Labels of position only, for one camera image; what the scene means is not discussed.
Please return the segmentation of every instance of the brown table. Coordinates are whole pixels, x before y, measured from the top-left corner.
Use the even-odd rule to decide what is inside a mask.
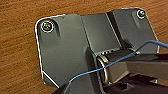
[[[147,12],[158,40],[168,43],[167,0],[1,0],[0,93],[50,94],[43,84],[34,26],[38,19],[58,14],[96,14],[140,7]]]

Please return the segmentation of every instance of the blue wire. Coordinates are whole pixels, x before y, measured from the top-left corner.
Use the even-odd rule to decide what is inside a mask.
[[[136,52],[138,52],[140,49],[142,49],[145,45],[147,45],[147,44],[149,44],[149,43],[153,43],[153,44],[156,44],[156,45],[159,45],[159,46],[161,46],[161,47],[164,47],[164,48],[167,48],[167,49],[168,49],[168,44],[165,44],[165,43],[162,43],[162,42],[158,42],[158,41],[155,41],[155,40],[149,40],[148,42],[146,42],[145,44],[143,44],[142,46],[140,46],[136,51],[132,52],[131,54],[126,55],[126,56],[124,56],[124,57],[122,57],[122,58],[120,58],[120,59],[118,59],[118,60],[116,60],[116,61],[114,61],[114,62],[112,62],[112,63],[110,63],[110,64],[108,64],[108,65],[106,65],[105,67],[102,67],[102,68],[99,68],[99,69],[95,69],[95,70],[92,70],[92,71],[88,71],[88,72],[81,73],[81,74],[79,74],[79,75],[73,77],[69,82],[72,82],[74,79],[76,79],[76,78],[78,78],[78,77],[80,77],[80,76],[82,76],[82,75],[86,75],[86,74],[89,74],[89,73],[93,73],[93,72],[100,71],[100,70],[105,69],[105,68],[107,68],[107,67],[109,67],[109,66],[111,66],[111,65],[113,65],[113,64],[115,64],[115,63],[117,63],[117,62],[119,62],[119,61],[122,61],[122,60],[124,60],[124,59],[126,59],[126,58],[128,58],[128,57],[132,57],[132,56],[134,56],[134,55],[136,54]]]

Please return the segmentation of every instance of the screw head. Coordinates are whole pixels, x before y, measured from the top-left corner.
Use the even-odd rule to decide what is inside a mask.
[[[53,23],[50,22],[50,21],[44,21],[42,24],[41,24],[41,28],[44,32],[51,32],[53,30]]]
[[[138,10],[137,11],[137,16],[141,19],[143,19],[145,17],[145,11],[143,10]]]

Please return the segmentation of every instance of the wooden surface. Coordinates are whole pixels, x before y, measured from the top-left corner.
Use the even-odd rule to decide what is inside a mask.
[[[41,79],[34,31],[38,19],[129,7],[144,9],[159,41],[168,43],[167,0],[1,0],[0,94],[50,94],[56,89]]]

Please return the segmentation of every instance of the metal edge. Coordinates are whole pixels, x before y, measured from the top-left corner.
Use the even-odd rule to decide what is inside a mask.
[[[43,71],[43,65],[42,65],[42,61],[41,61],[41,52],[40,52],[40,46],[39,46],[39,38],[38,38],[38,35],[37,35],[37,25],[38,25],[38,23],[41,21],[41,20],[44,20],[44,19],[47,19],[47,18],[52,18],[52,17],[64,17],[66,14],[62,14],[62,15],[57,15],[57,16],[50,16],[50,17],[45,17],[45,18],[41,18],[41,19],[39,19],[37,22],[36,22],[36,24],[35,24],[35,34],[36,34],[36,42],[37,42],[37,49],[38,49],[38,55],[39,55],[39,63],[40,63],[40,71],[41,71],[41,77],[42,77],[42,79],[44,80],[44,77],[43,77],[43,73],[45,73],[44,71]]]
[[[148,20],[148,22],[150,24],[150,20],[148,19],[148,15],[147,14],[146,14],[146,18],[147,18],[147,20]],[[151,26],[151,29],[152,29],[152,32],[154,34],[154,37],[155,37],[156,41],[159,41],[158,38],[157,38],[157,36],[156,36],[156,34],[155,34],[155,32],[154,32],[154,30],[153,30],[153,27],[152,27],[151,24],[150,24],[150,26]],[[160,49],[160,46],[157,47],[156,53],[159,53],[159,49]]]
[[[119,39],[118,39],[118,37],[117,37],[117,34],[116,34],[116,32],[115,32],[115,30],[114,30],[114,28],[113,28],[113,25],[112,25],[111,22],[110,22],[110,19],[109,19],[107,13],[105,13],[105,14],[106,14],[106,17],[107,17],[107,19],[108,19],[110,25],[111,25],[112,30],[114,31],[113,33],[114,33],[114,35],[116,36],[116,39],[117,39],[117,41],[118,41],[119,46],[122,47],[122,46],[121,46],[121,43],[120,43],[120,41],[119,41]]]
[[[45,71],[42,71],[42,72],[57,88],[59,88],[58,84],[54,82],[54,80]]]

